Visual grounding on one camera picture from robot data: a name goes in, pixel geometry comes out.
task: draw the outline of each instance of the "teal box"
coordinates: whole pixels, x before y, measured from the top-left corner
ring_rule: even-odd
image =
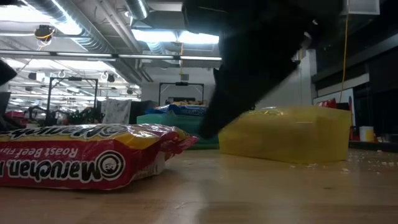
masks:
[[[147,114],[137,117],[137,124],[163,124],[167,126],[176,126],[185,132],[199,137],[198,129],[203,117],[184,116],[175,114]],[[218,149],[218,137],[213,139],[199,140],[190,149]]]

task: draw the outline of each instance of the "instant noodle package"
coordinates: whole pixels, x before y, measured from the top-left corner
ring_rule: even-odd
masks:
[[[0,133],[0,185],[112,190],[157,175],[198,139],[159,124],[88,124]]]

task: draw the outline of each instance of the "desk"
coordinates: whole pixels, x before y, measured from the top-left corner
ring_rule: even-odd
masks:
[[[333,164],[187,151],[114,192],[0,188],[1,223],[395,223],[398,154]]]

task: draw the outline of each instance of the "maruchan logo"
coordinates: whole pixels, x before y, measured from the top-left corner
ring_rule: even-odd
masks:
[[[7,173],[10,178],[50,180],[79,180],[81,183],[116,180],[125,169],[123,156],[112,150],[102,152],[95,161],[0,161],[0,177]]]
[[[34,129],[18,129],[15,131],[0,132],[0,136],[10,136],[11,140],[19,139],[24,136],[70,136],[71,138],[90,139],[95,136],[109,138],[115,134],[128,131],[127,126],[121,125],[81,125],[81,126],[60,126],[44,127]]]

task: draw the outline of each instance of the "yellow block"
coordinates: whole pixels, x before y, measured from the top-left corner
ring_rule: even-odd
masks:
[[[220,132],[221,153],[314,163],[345,160],[349,111],[302,106],[251,111]]]

